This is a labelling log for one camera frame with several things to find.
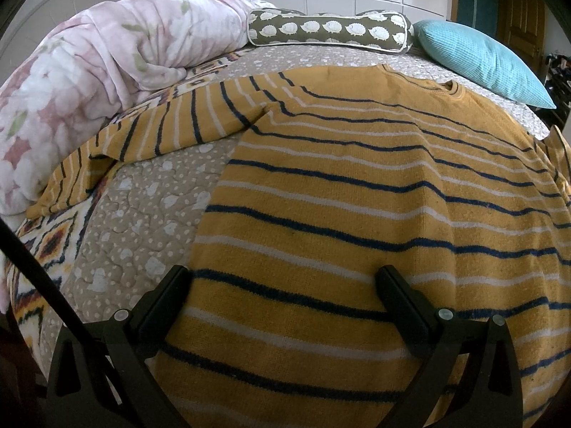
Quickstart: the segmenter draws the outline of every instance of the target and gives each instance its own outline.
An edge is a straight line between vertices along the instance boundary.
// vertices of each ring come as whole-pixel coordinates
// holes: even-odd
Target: pink floral blanket
[[[243,47],[261,0],[106,1],[59,24],[0,88],[0,217],[23,213],[105,118]]]

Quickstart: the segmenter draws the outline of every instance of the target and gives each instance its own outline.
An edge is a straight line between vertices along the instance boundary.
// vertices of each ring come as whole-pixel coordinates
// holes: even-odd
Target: folded blanket
[[[105,118],[247,42],[260,0],[105,1],[53,29],[0,89],[0,216],[37,200]]]
[[[246,127],[156,363],[192,426],[379,423],[419,368],[376,297],[384,264],[463,318],[506,317],[530,426],[571,368],[571,149],[456,82],[379,66],[209,85],[108,126],[30,211],[81,200],[87,174]]]

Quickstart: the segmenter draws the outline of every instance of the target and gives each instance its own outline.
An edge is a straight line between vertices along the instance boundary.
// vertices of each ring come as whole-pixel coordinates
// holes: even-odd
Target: yellow sweater
[[[249,125],[156,362],[192,426],[376,426],[420,365],[376,297],[385,264],[435,306],[506,317],[530,426],[571,368],[571,150],[556,128],[539,142],[455,82],[315,67],[200,88],[84,145],[33,210],[81,199],[91,163]]]

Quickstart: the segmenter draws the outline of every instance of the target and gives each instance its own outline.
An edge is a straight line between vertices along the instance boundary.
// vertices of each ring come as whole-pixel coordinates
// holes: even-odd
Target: bed sheet
[[[537,138],[548,134],[527,106],[473,84],[430,61],[419,50],[390,56],[346,47],[256,48],[220,71],[216,81],[312,65],[356,67],[382,63],[413,77],[437,82],[456,80],[499,104]],[[68,238],[73,240],[75,254],[59,264],[50,262],[56,262],[51,265],[52,270],[56,266],[52,277],[82,320],[106,320],[118,308],[133,307],[171,265],[186,264],[187,246],[192,243],[211,192],[240,135],[125,165],[113,179],[100,184],[96,195],[78,205],[85,208],[85,214],[46,217],[52,219],[49,229],[38,225],[38,221],[27,223],[27,235],[22,238],[30,243],[27,236],[33,232],[32,245],[40,254],[41,246],[57,246],[53,250],[56,253],[70,243]],[[83,226],[83,234],[76,240],[69,234],[77,224]],[[23,284],[22,280],[18,282],[18,276],[13,276],[12,303],[22,331],[33,344],[34,357],[47,373],[61,320],[38,302],[40,299],[29,285],[23,288]],[[561,382],[564,376],[554,375],[553,384]]]

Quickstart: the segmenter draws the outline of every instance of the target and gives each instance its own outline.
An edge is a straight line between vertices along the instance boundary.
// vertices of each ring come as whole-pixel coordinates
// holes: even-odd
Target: pillow
[[[416,39],[430,57],[498,95],[554,109],[535,74],[508,47],[466,25],[440,20],[415,24]]]
[[[306,16],[290,9],[254,9],[248,17],[248,39],[256,47],[301,43],[355,45],[404,54],[410,50],[412,36],[412,24],[396,11]]]

